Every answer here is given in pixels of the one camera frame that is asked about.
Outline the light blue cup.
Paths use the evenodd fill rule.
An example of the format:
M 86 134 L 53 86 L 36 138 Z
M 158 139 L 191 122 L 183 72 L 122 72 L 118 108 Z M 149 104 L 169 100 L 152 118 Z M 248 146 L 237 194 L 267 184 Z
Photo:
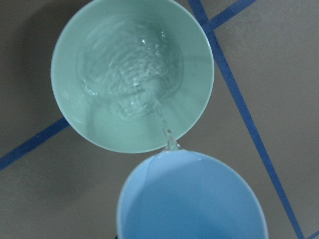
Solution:
M 202 153 L 164 151 L 140 163 L 118 200 L 120 239 L 266 239 L 261 205 L 231 167 Z

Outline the light green bowl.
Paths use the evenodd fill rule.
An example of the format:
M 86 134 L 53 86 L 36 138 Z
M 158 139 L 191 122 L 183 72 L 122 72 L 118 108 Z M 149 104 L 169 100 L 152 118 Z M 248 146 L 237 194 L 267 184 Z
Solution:
M 85 139 L 121 153 L 185 135 L 209 101 L 214 61 L 191 13 L 173 0 L 93 0 L 66 24 L 51 61 L 54 97 Z

